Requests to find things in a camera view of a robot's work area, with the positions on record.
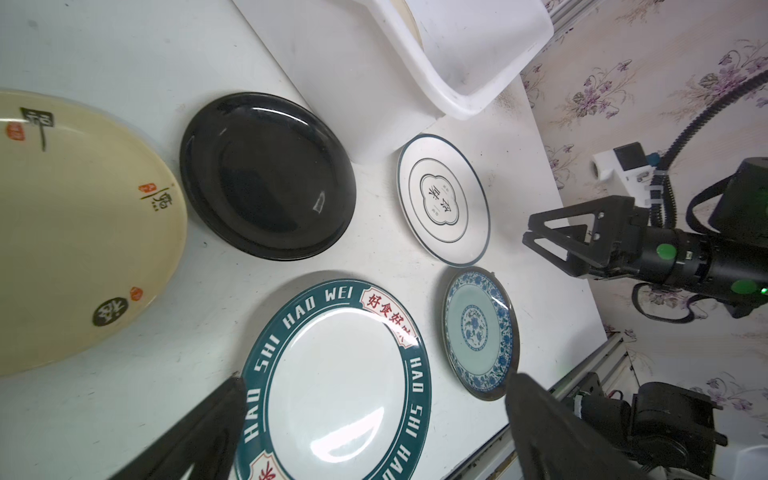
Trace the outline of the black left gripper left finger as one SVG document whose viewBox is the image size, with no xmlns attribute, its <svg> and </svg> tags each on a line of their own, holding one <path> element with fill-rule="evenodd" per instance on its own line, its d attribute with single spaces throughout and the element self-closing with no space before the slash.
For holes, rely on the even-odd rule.
<svg viewBox="0 0 768 480">
<path fill-rule="evenodd" d="M 115 479 L 227 479 L 246 415 L 244 380 L 230 377 Z"/>
</svg>

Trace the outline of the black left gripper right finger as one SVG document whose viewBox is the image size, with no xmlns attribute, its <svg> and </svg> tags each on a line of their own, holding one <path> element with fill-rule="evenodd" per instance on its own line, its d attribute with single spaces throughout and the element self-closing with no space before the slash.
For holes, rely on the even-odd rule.
<svg viewBox="0 0 768 480">
<path fill-rule="evenodd" d="M 525 479 L 647 477 L 527 374 L 508 378 L 505 407 Z"/>
</svg>

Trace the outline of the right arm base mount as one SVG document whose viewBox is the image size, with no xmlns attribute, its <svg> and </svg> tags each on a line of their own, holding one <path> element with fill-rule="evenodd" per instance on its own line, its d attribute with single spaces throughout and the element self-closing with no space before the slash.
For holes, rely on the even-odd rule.
<svg viewBox="0 0 768 480">
<path fill-rule="evenodd" d="M 712 473 L 715 451 L 728 438 L 715 428 L 720 408 L 710 397 L 662 382 L 639 387 L 630 401 L 604 393 L 589 372 L 564 398 L 573 413 L 615 449 L 644 467 Z"/>
</svg>

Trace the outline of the cream bear plate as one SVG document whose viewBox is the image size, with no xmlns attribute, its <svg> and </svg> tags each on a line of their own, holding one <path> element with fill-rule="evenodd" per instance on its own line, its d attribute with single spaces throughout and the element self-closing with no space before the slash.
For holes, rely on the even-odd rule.
<svg viewBox="0 0 768 480">
<path fill-rule="evenodd" d="M 410 32 L 411 36 L 415 39 L 418 46 L 421 48 L 421 50 L 424 50 L 423 41 L 421 38 L 421 34 L 418 29 L 417 21 L 415 16 L 413 15 L 413 12 L 411 8 L 409 7 L 406 0 L 391 0 L 390 3 L 397 11 L 398 15 L 401 17 L 403 22 L 405 23 L 408 31 Z"/>
</svg>

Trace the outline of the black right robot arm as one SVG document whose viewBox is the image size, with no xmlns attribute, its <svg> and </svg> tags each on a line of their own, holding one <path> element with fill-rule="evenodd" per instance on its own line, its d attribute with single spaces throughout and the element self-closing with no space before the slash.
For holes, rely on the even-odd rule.
<svg viewBox="0 0 768 480">
<path fill-rule="evenodd" d="M 677 225 L 670 170 L 689 141 L 717 114 L 767 83 L 756 74 L 715 100 L 675 139 L 655 165 L 646 207 L 613 195 L 530 217 L 523 242 L 569 276 L 631 278 L 640 292 L 687 292 L 686 307 L 714 300 L 735 318 L 767 302 L 767 161 L 751 157 L 732 175 L 694 196 L 686 228 Z M 631 401 L 578 395 L 575 412 L 643 471 L 685 471 L 704 479 L 715 451 L 727 445 L 714 411 L 749 409 L 722 378 L 704 390 L 652 382 Z"/>
</svg>

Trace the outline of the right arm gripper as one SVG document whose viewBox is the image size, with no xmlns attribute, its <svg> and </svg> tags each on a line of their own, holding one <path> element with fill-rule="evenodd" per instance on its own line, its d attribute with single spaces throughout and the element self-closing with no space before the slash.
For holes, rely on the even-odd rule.
<svg viewBox="0 0 768 480">
<path fill-rule="evenodd" d="M 648 226 L 647 217 L 634 198 L 610 195 L 532 214 L 523 244 L 574 278 L 673 282 L 685 263 L 690 234 Z M 543 241 L 565 255 L 548 250 Z"/>
</svg>

